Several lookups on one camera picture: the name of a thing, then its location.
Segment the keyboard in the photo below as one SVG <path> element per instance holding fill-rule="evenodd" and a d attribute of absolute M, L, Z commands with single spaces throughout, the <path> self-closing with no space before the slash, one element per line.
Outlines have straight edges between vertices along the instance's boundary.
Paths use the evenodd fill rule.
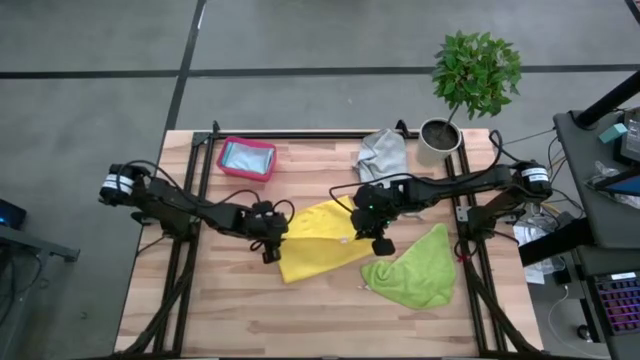
<path fill-rule="evenodd" d="M 595 277 L 613 335 L 640 333 L 640 271 Z"/>

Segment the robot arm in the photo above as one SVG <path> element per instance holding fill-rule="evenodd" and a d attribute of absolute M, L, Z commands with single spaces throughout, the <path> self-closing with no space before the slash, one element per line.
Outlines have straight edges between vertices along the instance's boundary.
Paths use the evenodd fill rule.
<path fill-rule="evenodd" d="M 195 236 L 200 219 L 221 234 L 264 244 L 265 264 L 280 260 L 282 234 L 288 231 L 287 219 L 275 211 L 270 201 L 258 201 L 251 207 L 212 203 L 167 180 L 152 177 L 148 169 L 140 166 L 111 165 L 100 189 L 100 202 L 136 207 L 145 217 L 159 221 L 166 234 L 179 240 L 188 241 Z"/>
<path fill-rule="evenodd" d="M 455 179 L 433 180 L 409 175 L 391 181 L 388 188 L 361 186 L 353 197 L 356 209 L 351 214 L 351 222 L 358 238 L 374 239 L 376 255 L 391 255 L 395 248 L 390 239 L 384 238 L 384 230 L 400 214 L 421 211 L 442 199 L 489 190 L 502 193 L 484 206 L 459 209 L 456 214 L 465 223 L 461 238 L 489 238 L 498 218 L 514 213 L 523 203 L 539 204 L 552 194 L 546 169 L 535 162 L 497 165 Z"/>

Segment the wooden table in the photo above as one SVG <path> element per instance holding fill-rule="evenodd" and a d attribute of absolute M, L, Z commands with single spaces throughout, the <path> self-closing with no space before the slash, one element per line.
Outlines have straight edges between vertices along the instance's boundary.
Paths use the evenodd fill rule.
<path fill-rule="evenodd" d="M 184 181 L 192 134 L 192 131 L 170 131 L 163 145 L 160 166 L 178 183 Z M 464 136 L 471 171 L 486 168 L 494 158 L 488 130 L 464 130 Z M 250 188 L 259 192 L 262 199 L 289 199 L 297 209 L 304 209 L 329 200 L 329 187 L 357 182 L 352 166 L 360 140 L 265 141 L 275 144 L 278 151 L 272 179 L 263 184 L 228 177 L 213 165 L 207 199 L 215 202 L 233 191 Z M 416 162 L 416 145 L 415 140 L 407 141 L 410 171 L 420 176 L 445 177 L 443 165 L 425 168 Z M 222 141 L 216 143 L 214 158 L 221 146 Z M 196 167 L 194 189 L 198 186 L 202 157 Z M 337 193 L 353 194 L 355 190 Z M 486 203 L 495 195 L 495 192 L 478 194 L 478 202 Z M 253 199 L 243 194 L 233 201 L 251 204 Z M 387 235 L 396 245 L 395 256 L 401 255 L 437 223 L 448 226 L 453 247 L 457 235 L 449 200 L 423 211 L 422 217 L 424 220 L 400 218 L 390 226 Z M 506 225 L 499 229 L 512 233 Z M 140 246 L 157 239 L 160 233 L 159 228 L 147 228 Z M 487 247 L 501 306 L 526 339 L 542 349 L 516 245 L 496 237 L 487 241 Z M 158 309 L 170 249 L 171 241 L 167 240 L 149 248 L 137 259 L 116 350 L 131 344 Z M 427 357 L 477 354 L 460 263 L 456 263 L 457 280 L 451 303 L 414 311 L 362 289 L 364 282 L 359 268 L 372 260 L 374 257 L 368 257 L 285 285 L 277 264 L 264 265 L 260 252 L 249 251 L 249 242 L 220 235 L 205 226 L 200 235 L 182 355 Z M 485 308 L 483 317 L 492 344 Z M 174 322 L 175 315 L 169 322 L 167 346 L 171 345 Z"/>

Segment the gray floor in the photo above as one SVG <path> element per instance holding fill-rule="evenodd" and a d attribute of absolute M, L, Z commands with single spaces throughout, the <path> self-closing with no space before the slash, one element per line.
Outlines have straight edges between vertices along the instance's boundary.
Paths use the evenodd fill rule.
<path fill-rule="evenodd" d="M 195 0 L 0 0 L 0 71 L 177 70 Z M 492 31 L 525 65 L 624 64 L 640 58 L 640 29 L 624 1 L 209 0 L 194 69 L 433 65 L 444 34 Z M 525 74 L 522 96 L 495 118 L 505 141 L 550 129 L 554 113 L 588 106 L 626 72 Z M 25 207 L 27 230 L 82 249 L 53 261 L 38 290 L 21 359 L 111 351 L 140 229 L 126 209 L 97 201 L 109 164 L 155 160 L 175 79 L 0 80 L 0 198 Z M 178 129 L 418 126 L 447 114 L 428 76 L 190 79 Z M 638 98 L 630 101 L 637 103 Z M 546 163 L 547 134 L 509 147 Z M 577 198 L 568 168 L 558 188 Z M 574 211 L 567 205 L 566 210 Z M 563 290 L 532 286 L 545 348 L 583 355 L 547 326 Z M 583 323 L 575 300 L 554 310 L 561 337 Z"/>

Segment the computer monitor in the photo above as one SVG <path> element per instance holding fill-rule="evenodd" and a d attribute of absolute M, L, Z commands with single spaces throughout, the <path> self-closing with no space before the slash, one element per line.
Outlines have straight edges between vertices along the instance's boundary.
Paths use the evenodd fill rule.
<path fill-rule="evenodd" d="M 598 181 L 594 187 L 613 194 L 640 196 L 640 167 Z"/>

